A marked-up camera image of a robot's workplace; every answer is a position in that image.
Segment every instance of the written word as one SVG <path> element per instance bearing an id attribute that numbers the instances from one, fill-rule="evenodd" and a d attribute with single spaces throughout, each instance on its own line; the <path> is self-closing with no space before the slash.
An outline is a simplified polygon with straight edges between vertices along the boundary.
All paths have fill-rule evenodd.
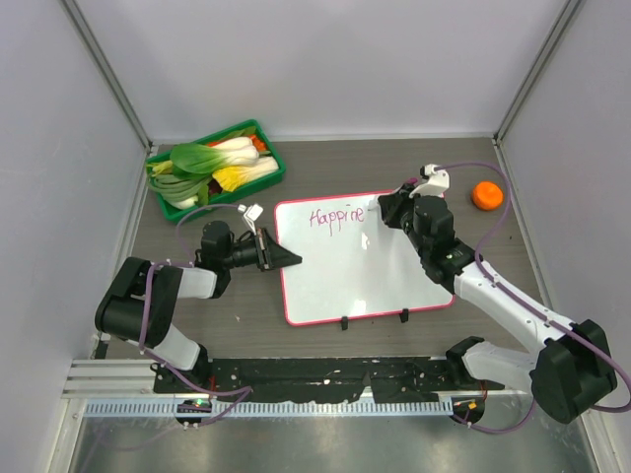
<path id="1" fill-rule="evenodd" d="M 345 209 L 336 210 L 333 212 L 322 213 L 322 209 L 312 211 L 312 215 L 309 218 L 310 227 L 317 225 L 328 225 L 328 234 L 333 236 L 333 229 L 337 227 L 337 231 L 342 231 L 342 224 L 344 222 L 364 222 L 362 216 L 364 215 L 364 209 L 358 207 L 355 210 Z"/>

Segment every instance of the green basket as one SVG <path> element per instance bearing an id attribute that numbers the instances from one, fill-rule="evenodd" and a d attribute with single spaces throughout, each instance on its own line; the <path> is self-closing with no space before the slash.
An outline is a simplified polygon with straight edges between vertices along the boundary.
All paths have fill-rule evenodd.
<path id="1" fill-rule="evenodd" d="M 253 194 L 254 192 L 258 192 L 259 190 L 266 189 L 267 187 L 277 184 L 281 180 L 283 180 L 283 174 L 285 173 L 285 169 L 286 169 L 285 163 L 283 163 L 283 160 L 279 158 L 278 154 L 276 153 L 276 149 L 269 142 L 269 140 L 265 136 L 265 133 L 263 133 L 262 128 L 260 127 L 260 125 L 258 124 L 256 120 L 244 121 L 243 123 L 239 123 L 235 126 L 231 126 L 230 128 L 226 128 L 225 130 L 219 131 L 217 133 L 213 133 L 212 135 L 204 136 L 203 138 L 200 138 L 199 140 L 195 140 L 193 143 L 199 143 L 200 145 L 204 145 L 206 143 L 210 143 L 211 141 L 219 141 L 222 138 L 224 138 L 226 135 L 234 131 L 243 130 L 245 128 L 250 128 L 252 126 L 256 127 L 256 136 L 258 137 L 259 140 L 265 143 L 265 146 L 271 152 L 271 156 L 276 160 L 276 163 L 278 163 L 278 170 L 276 170 L 272 174 L 268 174 L 257 180 L 253 180 L 252 182 L 248 182 L 247 184 L 244 184 L 241 187 L 239 187 L 234 192 L 222 192 L 221 194 L 211 195 L 210 201 L 209 201 L 210 204 L 227 204 L 230 202 L 235 202 L 239 199 L 243 199 L 244 197 L 247 197 Z M 161 163 L 162 161 L 167 161 L 170 158 L 171 158 L 171 151 L 167 151 L 166 153 L 162 153 L 161 155 L 155 156 L 154 158 L 150 158 L 149 160 L 147 160 L 147 163 Z M 189 214 L 190 212 L 198 208 L 197 206 L 195 206 L 195 207 L 190 207 L 188 209 L 180 210 L 174 207 L 173 205 L 169 204 L 163 198 L 162 195 L 155 192 L 153 193 L 156 195 L 156 197 L 158 197 L 158 202 L 160 203 L 160 208 L 162 209 L 162 213 L 165 214 L 166 219 L 169 220 L 170 222 L 179 222 L 181 218 L 184 217 L 186 214 Z M 191 217 L 190 220 L 194 220 L 198 217 L 201 217 L 204 214 L 205 212 L 199 212 L 195 214 L 193 217 Z"/>

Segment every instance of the black clip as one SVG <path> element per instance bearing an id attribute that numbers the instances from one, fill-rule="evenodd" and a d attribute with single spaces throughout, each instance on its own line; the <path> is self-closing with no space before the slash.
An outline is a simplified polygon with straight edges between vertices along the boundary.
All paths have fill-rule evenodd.
<path id="1" fill-rule="evenodd" d="M 401 313 L 398 315 L 398 318 L 400 318 L 401 323 L 407 322 L 410 319 L 409 308 L 405 308 L 404 310 L 402 310 Z"/>

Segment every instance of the white wall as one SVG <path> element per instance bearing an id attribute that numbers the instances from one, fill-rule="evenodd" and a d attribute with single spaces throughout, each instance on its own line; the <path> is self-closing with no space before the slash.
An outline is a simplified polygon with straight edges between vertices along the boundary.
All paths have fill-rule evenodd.
<path id="1" fill-rule="evenodd" d="M 555 304 L 631 371 L 631 3 L 588 1 L 506 140 Z M 624 386 L 607 399 L 626 403 Z M 608 417 L 627 455 L 631 414 Z"/>
<path id="2" fill-rule="evenodd" d="M 494 132 L 564 0 L 79 0 L 149 135 Z"/>
<path id="3" fill-rule="evenodd" d="M 0 458 L 42 471 L 143 151 L 59 4 L 0 6 Z"/>

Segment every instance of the whiteboard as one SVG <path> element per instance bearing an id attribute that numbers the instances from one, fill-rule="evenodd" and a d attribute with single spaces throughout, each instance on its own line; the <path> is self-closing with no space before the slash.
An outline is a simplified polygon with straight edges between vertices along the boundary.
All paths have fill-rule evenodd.
<path id="1" fill-rule="evenodd" d="M 441 308 L 454 301 L 425 275 L 412 244 L 368 210 L 380 193 L 280 202 L 278 242 L 303 257 L 281 269 L 291 325 Z"/>

